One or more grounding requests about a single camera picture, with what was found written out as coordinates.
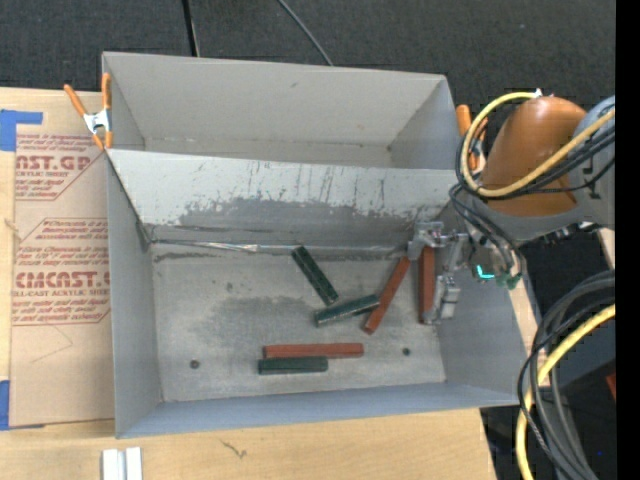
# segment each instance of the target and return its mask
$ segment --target white plastic piece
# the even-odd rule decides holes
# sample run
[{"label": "white plastic piece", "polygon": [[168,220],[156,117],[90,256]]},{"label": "white plastic piece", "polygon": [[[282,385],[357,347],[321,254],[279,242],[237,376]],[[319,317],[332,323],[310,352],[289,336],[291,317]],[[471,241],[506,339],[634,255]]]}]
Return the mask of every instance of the white plastic piece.
[{"label": "white plastic piece", "polygon": [[103,450],[101,480],[142,480],[142,450],[139,447]]}]

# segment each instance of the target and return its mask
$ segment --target yellow cable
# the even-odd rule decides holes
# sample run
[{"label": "yellow cable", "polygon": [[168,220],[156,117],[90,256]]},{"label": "yellow cable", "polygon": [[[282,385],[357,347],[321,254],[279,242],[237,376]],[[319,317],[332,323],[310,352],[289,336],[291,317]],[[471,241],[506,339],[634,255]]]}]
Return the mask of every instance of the yellow cable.
[{"label": "yellow cable", "polygon": [[[471,123],[471,127],[469,128],[467,135],[465,136],[464,142],[462,144],[462,148],[463,148],[462,151],[466,151],[469,148],[469,144],[471,143],[471,139],[475,134],[475,130],[479,126],[479,124],[482,122],[482,119],[484,119],[484,117],[489,112],[491,112],[494,108],[496,108],[498,105],[501,105],[506,101],[510,101],[514,99],[522,99],[522,98],[531,99],[538,96],[540,96],[540,93],[537,93],[537,92],[536,93],[515,92],[515,93],[505,94],[504,96],[492,101],[489,105],[487,105],[482,110],[482,112],[480,112],[476,116],[473,123]],[[521,189],[522,187],[526,186],[528,183],[530,183],[537,177],[549,171],[552,167],[554,167],[557,163],[559,163],[572,149],[578,147],[582,142],[584,142],[594,132],[596,132],[600,127],[602,127],[607,121],[612,119],[615,116],[615,114],[616,114],[616,109],[614,107],[605,115],[603,115],[602,117],[594,121],[591,125],[585,128],[578,135],[576,135],[573,139],[571,139],[571,141],[569,141],[562,148],[556,151],[554,155],[549,157],[546,161],[544,161],[542,164],[536,167],[529,174],[527,174],[523,178],[519,179],[518,181],[515,181],[514,183],[506,187],[502,187],[499,189],[488,189],[478,185],[471,175],[471,172],[469,170],[469,165],[468,165],[468,159],[466,158],[466,155],[462,155],[462,158],[461,158],[462,175],[464,176],[464,179],[469,185],[469,187],[475,192],[477,192],[480,196],[499,197],[499,196],[505,196],[505,195],[511,194],[512,192],[515,192],[516,190]]]},{"label": "yellow cable", "polygon": [[[538,371],[538,383],[542,383],[545,377],[553,369],[553,367],[562,359],[565,354],[573,348],[587,334],[593,331],[596,327],[603,322],[615,317],[616,305],[613,304],[606,309],[603,309],[599,313],[592,316],[589,320],[584,322],[580,327],[567,336],[557,348],[553,350],[549,357],[544,362],[540,370]],[[525,395],[525,407],[527,410],[531,410],[533,403],[533,394],[531,387],[527,390]],[[527,445],[526,445],[526,429],[527,429],[527,417],[521,410],[518,415],[518,423],[516,425],[516,456],[518,458],[518,466],[524,480],[534,480],[533,473],[529,468],[529,461],[527,460]]]},{"label": "yellow cable", "polygon": [[[493,100],[486,107],[484,107],[482,109],[482,111],[480,111],[480,113],[475,117],[475,119],[471,123],[471,126],[467,130],[467,134],[465,135],[464,142],[462,144],[463,153],[468,151],[469,144],[471,143],[471,140],[473,139],[473,137],[476,134],[476,129],[480,126],[480,123],[482,123],[484,118],[487,117],[489,115],[489,113],[493,109],[495,109],[496,107],[499,107],[500,105],[502,105],[503,103],[506,103],[508,101],[521,100],[521,99],[532,99],[532,98],[537,98],[537,97],[539,97],[541,95],[542,94],[539,91],[536,91],[536,92],[512,92],[512,93],[504,94],[504,95],[496,98],[495,100]],[[464,178],[467,181],[467,183],[469,184],[469,186],[473,187],[474,189],[477,189],[478,185],[476,185],[475,181],[471,177],[471,172],[469,170],[469,164],[468,164],[468,161],[467,161],[467,155],[463,154],[461,156],[462,156],[462,162],[461,162],[462,174],[464,175]]]}]

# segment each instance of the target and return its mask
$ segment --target table surface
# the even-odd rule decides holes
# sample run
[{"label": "table surface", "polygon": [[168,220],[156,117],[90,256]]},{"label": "table surface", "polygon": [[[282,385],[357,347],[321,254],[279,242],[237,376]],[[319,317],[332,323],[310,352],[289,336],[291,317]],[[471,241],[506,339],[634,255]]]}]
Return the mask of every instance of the table surface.
[{"label": "table surface", "polygon": [[[37,95],[0,88],[0,103],[28,109]],[[14,164],[13,153],[0,152],[0,379],[9,364]],[[521,329],[529,329],[527,345],[531,306],[523,287],[511,295]],[[120,440],[112,420],[12,429],[0,432],[0,477],[31,479],[46,470],[50,480],[99,478],[103,450],[134,446],[142,448],[147,480],[496,478],[477,409]]]}]

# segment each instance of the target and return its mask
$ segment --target green light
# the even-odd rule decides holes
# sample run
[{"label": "green light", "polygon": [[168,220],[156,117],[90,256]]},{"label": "green light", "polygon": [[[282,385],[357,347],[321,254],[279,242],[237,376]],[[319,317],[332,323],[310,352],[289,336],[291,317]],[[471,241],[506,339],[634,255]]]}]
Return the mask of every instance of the green light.
[{"label": "green light", "polygon": [[476,265],[476,272],[478,272],[478,277],[480,279],[493,279],[495,276],[495,274],[485,274],[482,271],[482,267],[480,265]]}]

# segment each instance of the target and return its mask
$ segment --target bin floor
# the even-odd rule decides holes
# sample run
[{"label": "bin floor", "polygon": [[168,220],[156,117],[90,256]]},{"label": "bin floor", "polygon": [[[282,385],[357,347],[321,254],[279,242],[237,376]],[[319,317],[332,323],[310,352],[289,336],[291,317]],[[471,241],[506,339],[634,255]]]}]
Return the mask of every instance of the bin floor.
[{"label": "bin floor", "polygon": [[[397,258],[314,256],[339,294],[334,305],[379,294]],[[445,381],[436,328],[418,323],[413,264],[377,332],[366,315],[316,327],[326,306],[290,254],[156,245],[153,281],[165,401]],[[360,358],[322,373],[258,375],[262,347],[361,342]]]}]

